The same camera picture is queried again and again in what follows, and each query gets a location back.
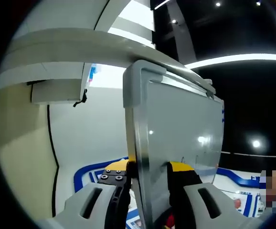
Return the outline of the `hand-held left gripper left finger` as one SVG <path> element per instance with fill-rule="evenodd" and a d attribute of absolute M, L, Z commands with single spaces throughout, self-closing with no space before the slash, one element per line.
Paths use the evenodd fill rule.
<path fill-rule="evenodd" d="M 135 167 L 133 160 L 123 158 L 79 169 L 74 174 L 75 193 L 65 201 L 63 211 L 42 221 L 42 228 L 124 229 Z M 83 175 L 99 168 L 103 169 L 100 178 L 83 185 Z"/>

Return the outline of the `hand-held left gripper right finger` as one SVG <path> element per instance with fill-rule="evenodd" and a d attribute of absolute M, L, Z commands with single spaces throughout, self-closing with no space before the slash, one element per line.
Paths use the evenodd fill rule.
<path fill-rule="evenodd" d="M 202 183 L 185 163 L 168 162 L 167 181 L 177 229 L 257 229 L 263 223 L 238 212 L 231 198 L 213 184 Z"/>

